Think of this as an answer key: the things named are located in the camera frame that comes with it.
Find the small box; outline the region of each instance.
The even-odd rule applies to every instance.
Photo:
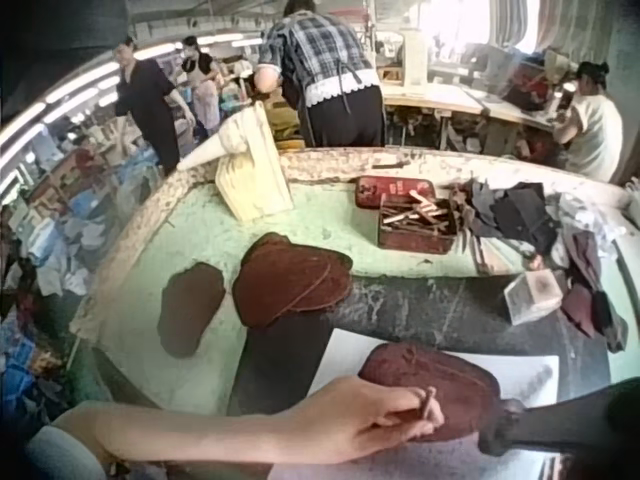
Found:
[[[563,296],[556,277],[548,269],[525,272],[504,290],[513,325],[546,317],[560,308]]]
[[[398,210],[399,213],[411,212],[416,205],[416,200],[411,196],[404,195],[382,195],[380,203],[380,215],[378,217],[378,246],[389,250],[402,250],[405,252],[429,253],[433,255],[445,255],[453,247],[458,236],[458,225],[451,207],[451,202],[447,199],[435,200],[435,205],[447,211],[448,225],[444,231],[433,232],[427,228],[419,226],[407,229],[396,229],[383,224],[383,220],[388,216],[384,213],[385,207]]]

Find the woman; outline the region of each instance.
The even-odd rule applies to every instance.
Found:
[[[289,0],[260,47],[256,88],[270,93],[280,76],[308,146],[384,145],[378,73],[353,28],[316,13],[313,0]]]
[[[195,118],[158,63],[153,59],[138,61],[133,56],[134,51],[135,44],[131,37],[127,37],[114,50],[121,68],[116,102],[120,148],[125,151],[124,127],[126,115],[131,113],[142,136],[158,155],[164,174],[169,175],[180,161],[180,151],[171,108],[164,97],[171,97],[182,108],[190,128],[195,125]]]
[[[183,72],[187,74],[189,85],[193,91],[193,106],[196,117],[211,135],[220,124],[218,91],[214,83],[221,81],[220,70],[211,55],[200,51],[198,39],[193,35],[182,40],[182,46],[185,59],[173,76],[177,79]]]
[[[606,63],[582,62],[578,67],[578,90],[566,121],[553,136],[567,152],[566,169],[592,180],[611,181],[622,151],[622,118],[607,96]]]
[[[344,377],[276,415],[212,417],[85,404],[36,434],[26,446],[27,458],[15,452],[12,439],[0,442],[5,447],[0,459],[4,470],[14,472],[12,478],[40,478],[15,475],[12,469],[22,461],[23,468],[28,462],[49,475],[44,478],[83,480],[106,480],[105,471],[116,459],[341,463],[433,434],[446,419],[435,400],[423,419],[425,397],[418,388]]]

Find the brown leather piece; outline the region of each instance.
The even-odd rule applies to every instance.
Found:
[[[169,279],[162,290],[157,328],[169,355],[187,358],[198,350],[202,333],[220,308],[225,292],[222,272],[203,262]]]
[[[329,273],[329,260],[305,247],[272,246],[254,253],[233,283],[233,300],[243,325],[266,327]]]
[[[245,253],[233,285],[233,299],[247,327],[270,325],[287,311],[332,307],[351,291],[347,255],[324,248],[297,245],[269,232]]]
[[[310,251],[319,251],[326,256],[329,260],[329,273],[316,288],[292,305],[290,310],[293,312],[308,312],[332,307],[351,292],[352,281],[349,269],[345,268],[344,260],[336,254],[337,252],[314,247],[305,248]]]
[[[376,347],[360,378],[389,387],[435,387],[445,423],[416,442],[446,442],[478,431],[500,400],[496,378],[483,368],[446,353],[403,343]]]

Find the white paper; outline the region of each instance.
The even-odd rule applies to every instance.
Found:
[[[331,380],[356,375],[371,350],[385,343],[334,330],[309,394]],[[510,357],[451,353],[491,372],[503,399],[517,398],[527,407],[557,402],[560,360],[557,356]],[[538,480],[547,454],[511,451],[500,458],[477,448],[477,434],[444,442],[410,444],[341,465],[276,465],[269,480]]]

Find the black mat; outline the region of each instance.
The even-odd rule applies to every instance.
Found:
[[[558,355],[559,400],[610,383],[605,342],[552,314],[511,326],[504,288],[514,277],[354,278],[331,312],[287,315],[249,330],[229,414],[274,413],[303,399],[334,327],[438,350],[494,355]]]

